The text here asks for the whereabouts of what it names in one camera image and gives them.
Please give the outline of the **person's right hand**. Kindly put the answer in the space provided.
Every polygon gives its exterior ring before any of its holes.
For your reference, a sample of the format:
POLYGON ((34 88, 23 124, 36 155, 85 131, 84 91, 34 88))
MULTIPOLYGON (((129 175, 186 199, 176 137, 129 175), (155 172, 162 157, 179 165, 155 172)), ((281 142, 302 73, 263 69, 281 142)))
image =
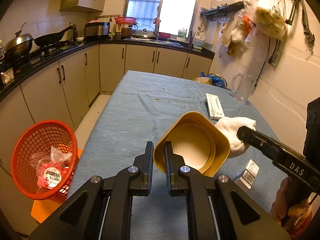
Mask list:
POLYGON ((276 200, 273 202, 269 215, 280 225, 281 220, 288 215, 290 218, 297 220, 295 227, 301 224, 310 216, 311 213, 311 197, 303 200, 300 204, 289 207, 287 200, 287 192, 291 183, 290 177, 285 178, 280 185, 276 194, 276 200))

